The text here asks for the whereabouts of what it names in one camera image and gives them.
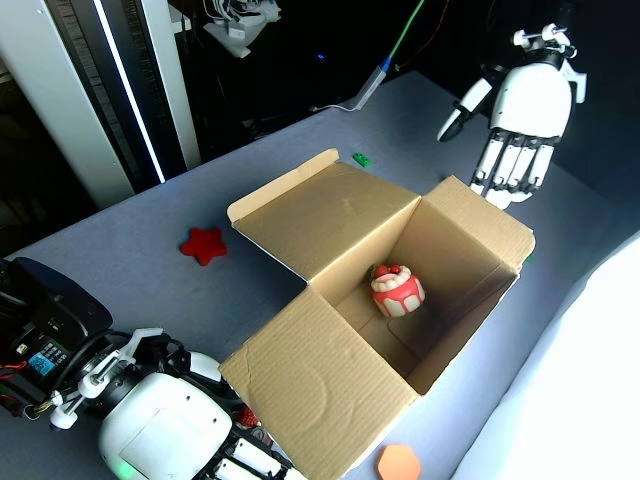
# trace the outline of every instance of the white light strip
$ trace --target white light strip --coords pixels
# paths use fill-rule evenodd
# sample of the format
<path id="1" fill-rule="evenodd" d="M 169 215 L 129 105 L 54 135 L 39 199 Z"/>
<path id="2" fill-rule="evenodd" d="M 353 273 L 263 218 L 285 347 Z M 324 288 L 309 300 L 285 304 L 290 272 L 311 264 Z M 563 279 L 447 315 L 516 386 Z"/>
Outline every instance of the white light strip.
<path id="1" fill-rule="evenodd" d="M 129 98 L 129 103 L 131 104 L 131 108 L 133 109 L 133 114 L 135 115 L 136 121 L 138 122 L 138 127 L 140 127 L 142 138 L 144 138 L 144 143 L 147 145 L 147 150 L 149 150 L 149 155 L 151 155 L 151 161 L 153 162 L 153 166 L 156 169 L 156 173 L 158 174 L 160 183 L 164 183 L 164 175 L 162 174 L 162 169 L 160 168 L 160 164 L 158 163 L 156 152 L 153 150 L 153 145 L 151 145 L 151 139 L 149 138 L 149 134 L 147 133 L 147 127 L 145 127 L 144 121 L 142 120 L 140 109 L 138 109 L 138 104 L 136 103 L 136 99 L 133 96 L 133 90 L 131 90 L 129 77 L 127 77 L 127 72 L 125 72 L 124 70 L 124 65 L 122 64 L 122 59 L 120 58 L 120 53 L 118 52 L 116 41 L 113 38 L 111 27 L 109 26 L 109 22 L 107 21 L 107 15 L 104 13 L 104 7 L 102 6 L 102 1 L 93 0 L 93 4 L 95 5 L 96 11 L 98 12 L 98 18 L 100 18 L 102 29 L 104 30 L 104 34 L 107 37 L 107 43 L 109 44 L 111 55 L 113 55 L 113 59 L 116 62 L 116 68 L 118 69 L 118 73 L 120 74 L 120 78 L 122 79 L 124 90 L 125 92 L 127 92 L 127 97 Z"/>

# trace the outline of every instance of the green light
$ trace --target green light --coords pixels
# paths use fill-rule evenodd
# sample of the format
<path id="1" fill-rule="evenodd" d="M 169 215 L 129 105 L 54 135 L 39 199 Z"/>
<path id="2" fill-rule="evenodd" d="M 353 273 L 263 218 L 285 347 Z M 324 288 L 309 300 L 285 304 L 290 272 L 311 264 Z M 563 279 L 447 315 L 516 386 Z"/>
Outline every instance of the green light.
<path id="1" fill-rule="evenodd" d="M 120 480 L 129 480 L 130 478 L 133 478 L 136 473 L 138 473 L 138 470 L 129 465 L 127 462 L 122 462 L 115 471 L 116 476 Z"/>

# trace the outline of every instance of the cardboard box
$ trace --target cardboard box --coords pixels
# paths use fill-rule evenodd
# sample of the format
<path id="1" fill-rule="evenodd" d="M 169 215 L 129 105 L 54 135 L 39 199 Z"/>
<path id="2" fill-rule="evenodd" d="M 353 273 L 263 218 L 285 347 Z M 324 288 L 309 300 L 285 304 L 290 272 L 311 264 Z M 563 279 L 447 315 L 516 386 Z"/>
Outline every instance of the cardboard box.
<path id="1" fill-rule="evenodd" d="M 531 230 L 450 177 L 421 197 L 327 150 L 232 204 L 234 228 L 308 287 L 221 367 L 311 480 L 344 475 L 424 395 L 518 278 Z M 382 316 L 368 270 L 426 304 Z"/>

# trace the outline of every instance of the table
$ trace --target table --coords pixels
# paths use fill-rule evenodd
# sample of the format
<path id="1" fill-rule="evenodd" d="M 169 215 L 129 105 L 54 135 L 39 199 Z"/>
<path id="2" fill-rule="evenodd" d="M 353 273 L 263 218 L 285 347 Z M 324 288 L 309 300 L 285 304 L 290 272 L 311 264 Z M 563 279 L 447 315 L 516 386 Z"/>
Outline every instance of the table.
<path id="1" fill-rule="evenodd" d="M 223 360 L 304 288 L 231 229 L 227 206 L 330 147 L 354 165 L 351 155 L 363 152 L 372 160 L 371 173 L 416 192 L 449 174 L 466 181 L 488 131 L 486 119 L 478 117 L 455 141 L 438 144 L 436 132 L 453 100 L 409 73 L 383 85 L 361 112 L 320 112 L 15 255 L 74 279 L 110 310 L 114 328 L 161 326 L 189 349 Z M 603 198 L 553 164 L 539 193 L 509 212 L 534 230 L 533 260 L 383 442 L 411 445 L 425 479 L 452 475 L 573 283 L 627 233 Z M 206 268 L 181 255 L 178 246 L 192 226 L 219 226 L 229 255 Z M 113 478 L 98 454 L 96 421 L 81 418 L 61 433 L 49 431 L 47 423 L 0 413 L 0 478 Z M 375 457 L 346 478 L 376 478 Z"/>

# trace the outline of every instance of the white robotic hand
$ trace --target white robotic hand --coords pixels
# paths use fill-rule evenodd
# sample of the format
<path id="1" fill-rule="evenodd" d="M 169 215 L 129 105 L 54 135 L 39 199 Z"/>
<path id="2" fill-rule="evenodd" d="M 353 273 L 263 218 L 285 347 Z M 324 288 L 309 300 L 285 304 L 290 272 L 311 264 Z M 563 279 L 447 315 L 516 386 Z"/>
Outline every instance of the white robotic hand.
<path id="1" fill-rule="evenodd" d="M 550 24 L 539 34 L 521 30 L 513 43 L 527 52 L 528 63 L 502 81 L 489 122 L 491 135 L 471 181 L 473 191 L 501 209 L 528 199 L 542 185 L 571 113 L 569 82 L 576 84 L 577 103 L 586 96 L 586 74 L 576 73 L 568 62 L 577 51 L 565 29 Z M 497 83 L 491 77 L 476 82 L 456 103 L 438 141 L 457 135 Z"/>

